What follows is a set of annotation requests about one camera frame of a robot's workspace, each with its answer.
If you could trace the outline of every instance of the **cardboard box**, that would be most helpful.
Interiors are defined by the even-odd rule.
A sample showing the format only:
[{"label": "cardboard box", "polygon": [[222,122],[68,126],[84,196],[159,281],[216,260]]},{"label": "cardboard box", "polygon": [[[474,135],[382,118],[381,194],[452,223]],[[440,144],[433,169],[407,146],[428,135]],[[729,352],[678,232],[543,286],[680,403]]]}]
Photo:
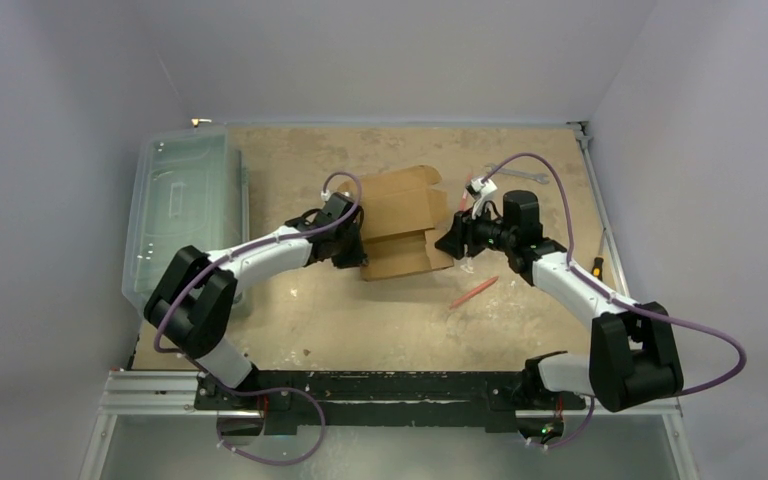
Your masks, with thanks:
[{"label": "cardboard box", "polygon": [[[364,221],[360,235],[369,256],[361,267],[364,280],[401,277],[454,265],[452,257],[434,248],[446,232],[435,226],[451,222],[446,192],[431,188],[440,172],[428,165],[361,177]],[[352,182],[338,187],[356,194]]]}]

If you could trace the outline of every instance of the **gray wall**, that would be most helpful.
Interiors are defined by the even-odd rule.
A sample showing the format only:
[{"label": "gray wall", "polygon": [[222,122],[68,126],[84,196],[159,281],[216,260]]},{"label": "gray wall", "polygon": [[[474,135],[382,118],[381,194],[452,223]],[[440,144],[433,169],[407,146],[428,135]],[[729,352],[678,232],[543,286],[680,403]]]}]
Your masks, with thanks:
[{"label": "gray wall", "polygon": [[141,137],[185,117],[126,1],[0,0],[0,478],[75,478],[106,371]]},{"label": "gray wall", "polygon": [[584,120],[655,0],[138,0],[187,113]]},{"label": "gray wall", "polygon": [[[768,478],[768,2],[658,2],[592,127],[632,292],[748,349],[683,402],[704,476]],[[689,383],[735,361],[679,341]]]}]

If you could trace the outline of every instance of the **clear plastic bin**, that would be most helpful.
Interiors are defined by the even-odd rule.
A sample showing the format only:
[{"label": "clear plastic bin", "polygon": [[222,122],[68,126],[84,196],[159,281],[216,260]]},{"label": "clear plastic bin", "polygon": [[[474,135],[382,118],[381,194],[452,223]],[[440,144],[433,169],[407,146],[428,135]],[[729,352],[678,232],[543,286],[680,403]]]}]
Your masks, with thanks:
[{"label": "clear plastic bin", "polygon": [[[154,136],[137,166],[122,294],[142,315],[180,248],[218,250],[249,240],[248,174],[224,127]],[[243,314],[248,295],[235,299]]]}]

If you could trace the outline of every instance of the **wrench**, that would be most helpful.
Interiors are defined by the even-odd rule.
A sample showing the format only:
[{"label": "wrench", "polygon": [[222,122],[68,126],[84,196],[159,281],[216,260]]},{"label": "wrench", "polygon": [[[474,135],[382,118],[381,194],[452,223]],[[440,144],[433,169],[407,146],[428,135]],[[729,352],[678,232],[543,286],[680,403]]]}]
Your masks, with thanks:
[{"label": "wrench", "polygon": [[[487,172],[490,172],[490,170],[493,170],[496,168],[495,163],[488,163],[485,165],[487,167]],[[541,185],[548,185],[549,184],[549,175],[545,173],[528,173],[528,172],[520,172],[519,170],[510,170],[507,168],[500,168],[496,173],[501,173],[502,175],[513,175],[515,177],[522,177],[527,178],[529,180],[534,180],[535,182],[541,184]]]}]

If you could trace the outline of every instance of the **wooden work surface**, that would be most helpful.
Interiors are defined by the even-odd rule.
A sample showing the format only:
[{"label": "wooden work surface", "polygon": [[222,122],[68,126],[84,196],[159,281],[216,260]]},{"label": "wooden work surface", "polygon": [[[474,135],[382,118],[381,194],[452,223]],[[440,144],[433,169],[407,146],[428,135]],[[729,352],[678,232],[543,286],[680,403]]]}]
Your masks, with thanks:
[{"label": "wooden work surface", "polygon": [[[517,152],[545,156],[567,191],[576,237],[575,259],[590,267],[602,224],[573,132],[526,128],[232,128],[249,168],[252,238],[321,205],[322,181],[334,170],[358,175],[427,164],[438,188],[458,207],[466,175]],[[509,168],[546,172],[532,159]],[[568,245],[563,204],[552,180],[497,175],[498,199],[513,189],[540,199],[544,234]],[[448,228],[450,223],[441,225]],[[605,280],[614,284],[611,262]],[[450,310],[473,287],[499,281]],[[526,358],[556,350],[585,353],[589,335],[548,295],[528,286],[501,253],[487,251],[453,268],[364,282],[356,269],[330,263],[282,273],[252,290],[253,313],[232,313],[227,336],[262,369],[517,370]],[[135,369],[191,369],[153,351],[155,329],[143,322]]]}]

